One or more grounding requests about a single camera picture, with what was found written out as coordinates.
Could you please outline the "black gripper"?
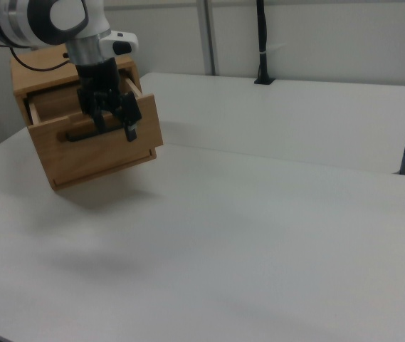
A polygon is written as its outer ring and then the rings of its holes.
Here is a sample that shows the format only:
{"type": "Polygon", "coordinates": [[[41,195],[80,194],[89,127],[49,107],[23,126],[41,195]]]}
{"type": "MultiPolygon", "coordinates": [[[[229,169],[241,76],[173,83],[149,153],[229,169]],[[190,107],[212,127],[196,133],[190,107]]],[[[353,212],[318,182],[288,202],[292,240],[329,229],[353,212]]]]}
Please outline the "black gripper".
{"type": "Polygon", "coordinates": [[[77,90],[80,109],[93,119],[97,132],[106,130],[103,111],[112,113],[122,123],[128,142],[137,138],[137,123],[142,115],[133,92],[120,92],[120,74],[116,60],[109,58],[102,63],[76,66],[80,80],[77,90]]]}

